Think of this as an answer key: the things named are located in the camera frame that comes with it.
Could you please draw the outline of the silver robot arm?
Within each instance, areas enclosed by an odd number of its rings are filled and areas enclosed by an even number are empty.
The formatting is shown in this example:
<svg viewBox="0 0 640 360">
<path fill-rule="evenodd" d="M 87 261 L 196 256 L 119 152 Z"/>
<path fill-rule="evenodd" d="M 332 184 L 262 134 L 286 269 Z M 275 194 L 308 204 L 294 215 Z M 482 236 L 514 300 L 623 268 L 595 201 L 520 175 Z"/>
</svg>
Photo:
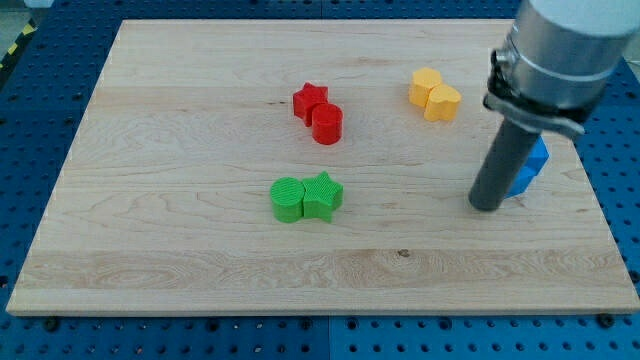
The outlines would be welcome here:
<svg viewBox="0 0 640 360">
<path fill-rule="evenodd" d="M 491 55 L 484 106 L 529 132 L 578 138 L 638 31 L 639 0 L 523 0 Z"/>
</svg>

